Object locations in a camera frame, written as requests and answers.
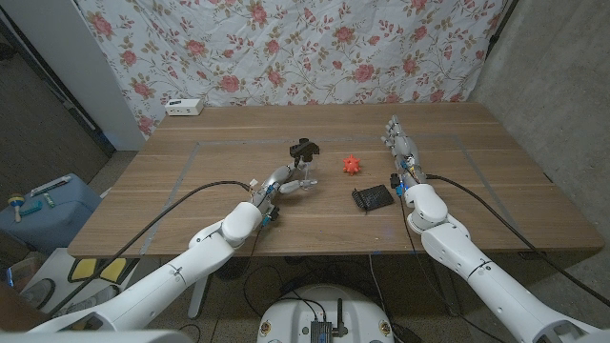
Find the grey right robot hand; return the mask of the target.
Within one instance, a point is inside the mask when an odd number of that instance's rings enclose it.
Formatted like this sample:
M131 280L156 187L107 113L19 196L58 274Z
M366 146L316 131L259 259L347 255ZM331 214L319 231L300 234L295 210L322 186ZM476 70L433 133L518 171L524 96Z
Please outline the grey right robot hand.
M420 158L415 141L401 127L396 115L385 125L382 143L395 159L399 179L406 187L426 184L427 178L420 166Z

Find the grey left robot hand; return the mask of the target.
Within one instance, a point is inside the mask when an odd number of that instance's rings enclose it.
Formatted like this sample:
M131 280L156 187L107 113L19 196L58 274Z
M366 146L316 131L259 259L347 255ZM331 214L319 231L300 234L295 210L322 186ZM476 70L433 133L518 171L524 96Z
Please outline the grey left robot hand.
M266 212L277 195L299 189L309 190L317 183L309 162L280 166L263 182L259 190L253 193L251 203L261 212Z

